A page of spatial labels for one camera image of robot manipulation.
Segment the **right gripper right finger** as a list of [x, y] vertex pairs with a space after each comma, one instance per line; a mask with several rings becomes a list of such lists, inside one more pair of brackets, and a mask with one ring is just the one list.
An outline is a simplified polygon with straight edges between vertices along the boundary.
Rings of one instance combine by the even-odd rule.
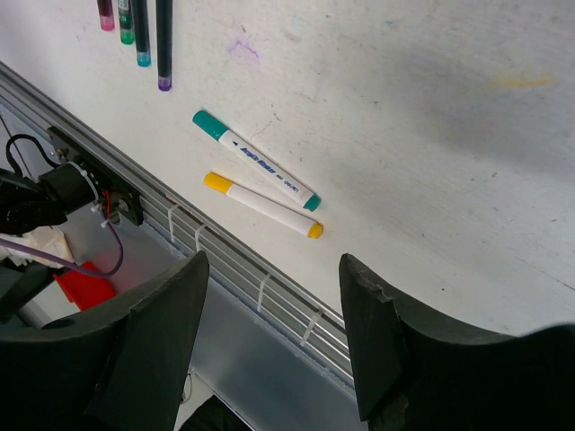
[[358, 413], [370, 429], [573, 429], [572, 324], [523, 336], [482, 329], [349, 254], [339, 280]]

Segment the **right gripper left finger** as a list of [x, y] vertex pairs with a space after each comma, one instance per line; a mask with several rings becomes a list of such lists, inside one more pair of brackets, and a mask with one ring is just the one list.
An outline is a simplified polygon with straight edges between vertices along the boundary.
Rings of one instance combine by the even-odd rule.
[[2, 429], [173, 429], [208, 276], [198, 252], [43, 328], [3, 326]]

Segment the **green pen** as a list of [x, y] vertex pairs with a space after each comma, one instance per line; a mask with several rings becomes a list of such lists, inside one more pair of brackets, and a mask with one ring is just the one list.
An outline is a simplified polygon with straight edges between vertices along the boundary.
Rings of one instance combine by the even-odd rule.
[[120, 41], [122, 44], [134, 43], [133, 19], [129, 0], [118, 1]]

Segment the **blue pen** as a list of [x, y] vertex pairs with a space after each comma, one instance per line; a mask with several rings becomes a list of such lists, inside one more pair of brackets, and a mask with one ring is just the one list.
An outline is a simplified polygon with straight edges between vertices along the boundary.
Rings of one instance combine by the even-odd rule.
[[151, 65], [151, 54], [147, 0], [131, 0], [130, 6], [137, 52], [137, 64], [141, 67], [149, 67]]

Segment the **red pen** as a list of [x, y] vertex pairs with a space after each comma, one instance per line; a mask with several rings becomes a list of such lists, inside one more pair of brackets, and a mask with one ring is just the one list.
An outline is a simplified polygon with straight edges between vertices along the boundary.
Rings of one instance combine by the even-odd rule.
[[97, 0], [100, 26], [103, 31], [114, 31], [115, 21], [111, 0]]

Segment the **purple pen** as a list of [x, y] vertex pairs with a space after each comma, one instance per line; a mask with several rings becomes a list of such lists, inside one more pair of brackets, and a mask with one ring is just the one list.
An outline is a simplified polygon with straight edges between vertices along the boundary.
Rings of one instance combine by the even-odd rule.
[[173, 0], [157, 0], [155, 10], [158, 89], [169, 92], [172, 89]]

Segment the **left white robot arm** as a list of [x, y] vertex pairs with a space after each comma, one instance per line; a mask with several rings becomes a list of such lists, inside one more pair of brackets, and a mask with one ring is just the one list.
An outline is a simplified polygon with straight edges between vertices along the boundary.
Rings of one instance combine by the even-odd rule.
[[34, 181], [1, 170], [1, 232], [21, 236], [42, 226], [60, 225], [67, 216], [100, 198], [90, 174], [73, 162]]

